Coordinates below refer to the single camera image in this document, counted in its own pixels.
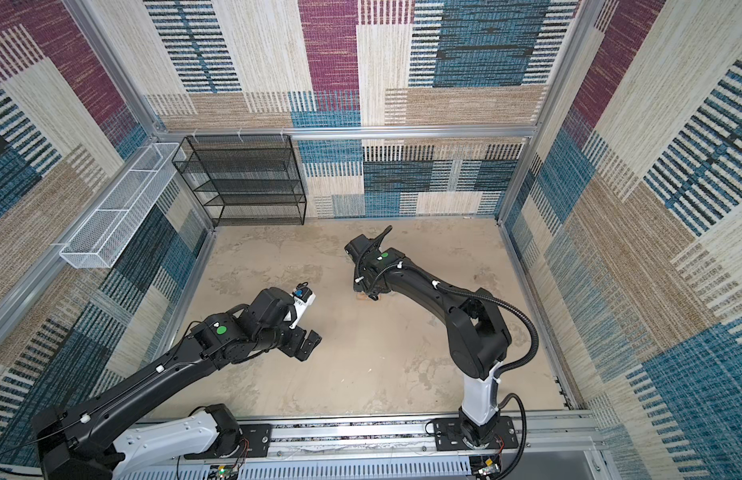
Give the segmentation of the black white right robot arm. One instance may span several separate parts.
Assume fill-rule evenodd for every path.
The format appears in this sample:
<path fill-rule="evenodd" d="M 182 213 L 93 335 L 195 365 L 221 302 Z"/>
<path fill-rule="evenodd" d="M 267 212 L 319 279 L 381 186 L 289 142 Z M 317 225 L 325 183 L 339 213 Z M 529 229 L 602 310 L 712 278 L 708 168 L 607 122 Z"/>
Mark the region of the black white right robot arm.
<path fill-rule="evenodd" d="M 345 246 L 354 263 L 354 290 L 373 300 L 388 293 L 403 295 L 443 323 L 450 357 L 464 379 L 461 435 L 471 447 L 487 445 L 500 415 L 497 371 L 512 343 L 499 307 L 485 300 L 490 293 L 484 289 L 464 295 L 446 292 L 449 283 L 397 249 L 382 251 L 380 244 L 379 237 L 359 235 Z"/>

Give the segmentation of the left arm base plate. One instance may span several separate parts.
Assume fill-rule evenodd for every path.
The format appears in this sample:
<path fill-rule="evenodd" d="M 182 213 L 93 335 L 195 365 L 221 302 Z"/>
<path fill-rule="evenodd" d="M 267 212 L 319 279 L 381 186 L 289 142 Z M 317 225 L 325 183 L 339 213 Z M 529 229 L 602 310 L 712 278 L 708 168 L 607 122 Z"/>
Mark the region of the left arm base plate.
<path fill-rule="evenodd" d="M 241 424 L 236 459 L 266 458 L 272 439 L 273 425 L 269 423 Z"/>

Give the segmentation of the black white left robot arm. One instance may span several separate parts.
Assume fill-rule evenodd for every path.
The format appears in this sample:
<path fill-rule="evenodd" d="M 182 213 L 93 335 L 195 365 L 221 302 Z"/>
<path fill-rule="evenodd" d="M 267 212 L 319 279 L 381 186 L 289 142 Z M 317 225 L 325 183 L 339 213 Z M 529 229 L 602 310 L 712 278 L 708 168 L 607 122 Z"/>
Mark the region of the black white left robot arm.
<path fill-rule="evenodd" d="M 213 314 L 146 367 L 66 410 L 37 414 L 40 468 L 46 479 L 116 479 L 163 460 L 241 455 L 250 442 L 223 404 L 149 427 L 138 421 L 189 385 L 272 350 L 306 361 L 321 341 L 299 321 L 316 296 L 305 283 L 288 293 L 262 290 L 251 304 Z"/>

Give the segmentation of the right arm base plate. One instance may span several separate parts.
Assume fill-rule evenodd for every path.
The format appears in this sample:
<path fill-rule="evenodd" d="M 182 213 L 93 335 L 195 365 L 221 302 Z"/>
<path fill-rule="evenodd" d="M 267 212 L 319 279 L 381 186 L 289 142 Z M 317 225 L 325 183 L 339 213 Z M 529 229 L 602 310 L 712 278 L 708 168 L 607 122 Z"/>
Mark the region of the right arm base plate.
<path fill-rule="evenodd" d="M 440 417 L 425 425 L 437 451 L 517 449 L 519 430 L 509 416 L 495 415 L 485 425 L 477 425 L 468 417 Z"/>

